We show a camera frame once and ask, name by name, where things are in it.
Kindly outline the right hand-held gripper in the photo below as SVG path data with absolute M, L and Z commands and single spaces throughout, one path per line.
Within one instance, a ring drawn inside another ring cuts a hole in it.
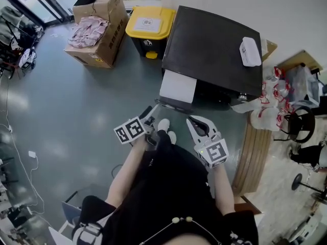
M 224 138 L 217 133 L 215 124 L 202 116 L 191 115 L 186 119 L 194 143 L 198 143 L 198 137 L 209 137 L 195 145 L 194 150 L 208 168 L 214 168 L 224 163 L 229 157 L 229 151 Z

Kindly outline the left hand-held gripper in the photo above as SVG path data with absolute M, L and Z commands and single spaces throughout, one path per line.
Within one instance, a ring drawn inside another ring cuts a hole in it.
M 157 146 L 157 141 L 153 137 L 155 118 L 153 116 L 146 118 L 152 109 L 152 106 L 148 106 L 139 117 L 129 119 L 127 122 L 113 129 L 121 144 L 129 143 L 132 145 L 135 140 L 141 136 L 145 136 L 145 141 L 149 145 L 153 147 Z

